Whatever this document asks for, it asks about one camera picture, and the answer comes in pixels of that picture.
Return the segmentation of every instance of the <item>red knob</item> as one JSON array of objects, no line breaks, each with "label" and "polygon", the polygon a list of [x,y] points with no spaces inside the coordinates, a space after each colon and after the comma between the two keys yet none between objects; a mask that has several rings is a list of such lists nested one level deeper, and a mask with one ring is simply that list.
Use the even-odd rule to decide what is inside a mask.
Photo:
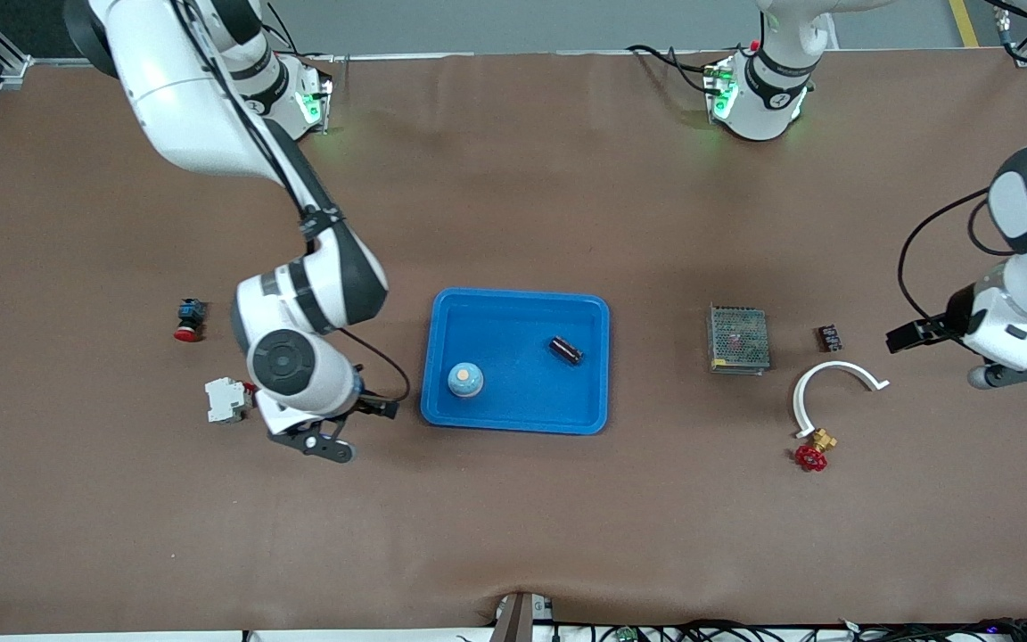
[{"label": "red knob", "polygon": [[177,332],[173,334],[173,338],[177,341],[184,342],[196,342],[200,341],[200,336],[196,334],[195,330],[191,328],[177,328]]},{"label": "red knob", "polygon": [[823,455],[815,447],[800,446],[795,449],[795,462],[804,470],[816,473],[827,467],[827,456]]}]

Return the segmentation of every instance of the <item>perforated metal box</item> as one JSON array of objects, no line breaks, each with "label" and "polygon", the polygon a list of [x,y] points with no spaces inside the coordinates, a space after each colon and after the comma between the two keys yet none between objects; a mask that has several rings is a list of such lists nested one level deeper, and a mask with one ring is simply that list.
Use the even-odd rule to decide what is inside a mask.
[{"label": "perforated metal box", "polygon": [[713,305],[708,329],[713,373],[762,375],[770,369],[767,314],[762,309]]}]

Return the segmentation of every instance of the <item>light blue ball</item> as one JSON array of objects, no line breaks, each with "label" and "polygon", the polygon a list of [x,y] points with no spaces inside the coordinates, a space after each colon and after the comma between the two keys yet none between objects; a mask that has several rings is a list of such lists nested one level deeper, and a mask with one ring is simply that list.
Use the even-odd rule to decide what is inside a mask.
[{"label": "light blue ball", "polygon": [[462,362],[449,370],[446,386],[456,396],[470,398],[482,391],[482,370],[473,363]]}]

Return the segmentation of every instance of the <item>black terminal block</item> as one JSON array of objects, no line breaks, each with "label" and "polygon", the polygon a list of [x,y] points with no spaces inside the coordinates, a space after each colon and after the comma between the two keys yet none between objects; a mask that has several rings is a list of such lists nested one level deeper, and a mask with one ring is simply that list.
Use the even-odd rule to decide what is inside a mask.
[{"label": "black terminal block", "polygon": [[819,330],[819,343],[823,346],[823,352],[839,352],[842,349],[842,340],[839,338],[839,330],[835,325],[823,326]]},{"label": "black terminal block", "polygon": [[571,366],[581,363],[581,358],[584,356],[581,350],[573,347],[573,344],[563,340],[562,337],[554,337],[554,340],[549,341],[549,349],[554,350],[554,353],[564,358],[564,361],[569,362]]}]

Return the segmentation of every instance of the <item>red button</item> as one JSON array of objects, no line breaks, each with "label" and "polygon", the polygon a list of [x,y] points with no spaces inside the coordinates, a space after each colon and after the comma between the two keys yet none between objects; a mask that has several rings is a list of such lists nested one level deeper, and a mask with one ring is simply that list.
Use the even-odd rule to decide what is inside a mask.
[{"label": "red button", "polygon": [[173,334],[173,338],[177,341],[184,342],[196,342],[200,341],[199,335],[194,333],[190,328],[177,328],[177,332]]}]

